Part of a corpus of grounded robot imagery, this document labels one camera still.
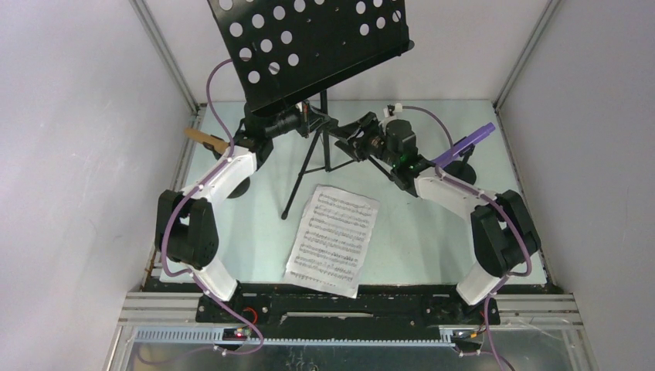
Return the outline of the black music stand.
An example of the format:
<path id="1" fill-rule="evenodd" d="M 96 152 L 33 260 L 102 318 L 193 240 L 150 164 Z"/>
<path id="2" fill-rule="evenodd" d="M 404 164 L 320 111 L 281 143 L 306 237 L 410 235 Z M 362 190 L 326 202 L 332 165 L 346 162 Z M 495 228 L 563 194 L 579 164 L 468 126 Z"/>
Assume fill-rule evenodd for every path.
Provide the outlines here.
<path id="1" fill-rule="evenodd" d="M 243 87 L 244 108 L 259 117 L 301 101 L 328 114 L 330 87 L 414 46 L 402 1 L 212 1 L 209 6 Z M 308 138 L 327 145 L 330 129 Z"/>

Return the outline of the sheet music page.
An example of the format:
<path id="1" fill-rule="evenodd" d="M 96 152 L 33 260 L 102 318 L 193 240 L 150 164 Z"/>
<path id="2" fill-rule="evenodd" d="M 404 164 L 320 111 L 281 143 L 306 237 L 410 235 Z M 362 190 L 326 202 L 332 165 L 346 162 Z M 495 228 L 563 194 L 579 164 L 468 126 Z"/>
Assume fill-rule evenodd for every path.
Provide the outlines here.
<path id="1" fill-rule="evenodd" d="M 283 283 L 356 298 L 379 201 L 318 185 L 307 202 Z"/>

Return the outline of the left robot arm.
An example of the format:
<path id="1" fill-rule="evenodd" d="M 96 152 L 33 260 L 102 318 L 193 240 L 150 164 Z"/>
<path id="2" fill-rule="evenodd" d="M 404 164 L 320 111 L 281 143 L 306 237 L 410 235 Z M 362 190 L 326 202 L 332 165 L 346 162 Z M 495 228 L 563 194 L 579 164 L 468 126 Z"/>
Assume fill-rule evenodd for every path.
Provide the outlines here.
<path id="1" fill-rule="evenodd" d="M 165 190 L 158 198 L 155 246 L 165 274 L 188 274 L 202 291 L 216 299 L 215 313 L 234 322 L 244 312 L 235 295 L 239 282 L 218 258 L 216 214 L 220 205 L 246 191 L 249 179 L 273 151 L 274 138 L 295 131 L 302 136 L 333 128 L 337 120 L 303 101 L 269 117 L 256 116 L 249 107 L 236 132 L 223 140 L 188 128 L 186 136 L 210 150 L 216 163 L 200 179 L 179 191 Z"/>

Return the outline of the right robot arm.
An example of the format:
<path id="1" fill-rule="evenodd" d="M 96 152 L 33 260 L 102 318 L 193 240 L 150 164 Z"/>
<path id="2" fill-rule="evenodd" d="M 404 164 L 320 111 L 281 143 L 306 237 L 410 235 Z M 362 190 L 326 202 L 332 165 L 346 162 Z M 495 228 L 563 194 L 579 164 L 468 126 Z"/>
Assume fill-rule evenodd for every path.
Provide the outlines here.
<path id="1" fill-rule="evenodd" d="M 515 191 L 503 193 L 478 188 L 447 173 L 419 153 L 416 133 L 403 119 L 380 121 L 369 112 L 357 121 L 330 129 L 336 145 L 352 160 L 372 158 L 389 166 L 389 178 L 402 191 L 434 202 L 468 222 L 475 262 L 456 285 L 449 311 L 460 323 L 480 313 L 480 302 L 498 291 L 509 277 L 531 274 L 531 258 L 541 249 L 541 238 L 523 198 Z"/>

